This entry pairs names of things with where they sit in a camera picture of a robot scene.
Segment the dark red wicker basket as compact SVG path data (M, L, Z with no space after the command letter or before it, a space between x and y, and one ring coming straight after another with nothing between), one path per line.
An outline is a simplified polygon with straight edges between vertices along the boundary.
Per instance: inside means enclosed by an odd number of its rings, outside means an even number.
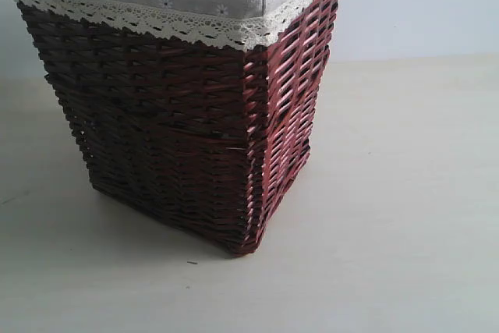
M240 257L310 155L338 2L249 51L17 6L92 187Z

